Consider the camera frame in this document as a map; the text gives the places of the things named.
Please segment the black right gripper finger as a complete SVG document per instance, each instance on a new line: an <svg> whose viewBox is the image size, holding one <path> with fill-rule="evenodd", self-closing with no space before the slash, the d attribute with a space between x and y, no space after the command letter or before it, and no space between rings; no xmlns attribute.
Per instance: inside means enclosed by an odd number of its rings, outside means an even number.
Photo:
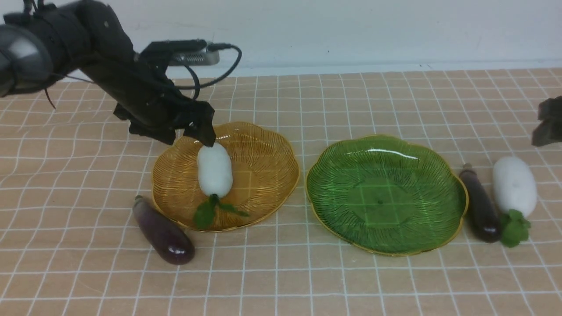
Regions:
<svg viewBox="0 0 562 316"><path fill-rule="evenodd" d="M542 147L562 142L562 97L548 98L538 105L540 124L533 130L532 146Z"/></svg>

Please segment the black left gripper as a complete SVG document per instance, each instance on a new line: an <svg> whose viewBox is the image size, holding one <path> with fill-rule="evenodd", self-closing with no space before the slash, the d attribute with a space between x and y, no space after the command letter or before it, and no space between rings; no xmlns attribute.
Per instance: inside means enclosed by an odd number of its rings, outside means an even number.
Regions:
<svg viewBox="0 0 562 316"><path fill-rule="evenodd" d="M214 146L211 104L185 96L155 67L95 66L94 81L141 123L130 121L130 134L173 145L173 129L184 129L184 136Z"/></svg>

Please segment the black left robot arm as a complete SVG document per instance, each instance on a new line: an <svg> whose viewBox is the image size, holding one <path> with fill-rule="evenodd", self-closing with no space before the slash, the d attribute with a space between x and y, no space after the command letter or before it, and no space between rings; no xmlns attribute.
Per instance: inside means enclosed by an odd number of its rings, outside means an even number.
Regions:
<svg viewBox="0 0 562 316"><path fill-rule="evenodd" d="M1 96L47 90L80 70L112 97L114 116L129 132L171 145L176 130L211 147L214 110L181 93L167 78L167 66L182 49L194 52L202 40L157 41L136 52L114 10L97 0L60 7L25 1L22 12L5 14L1 26Z"/></svg>

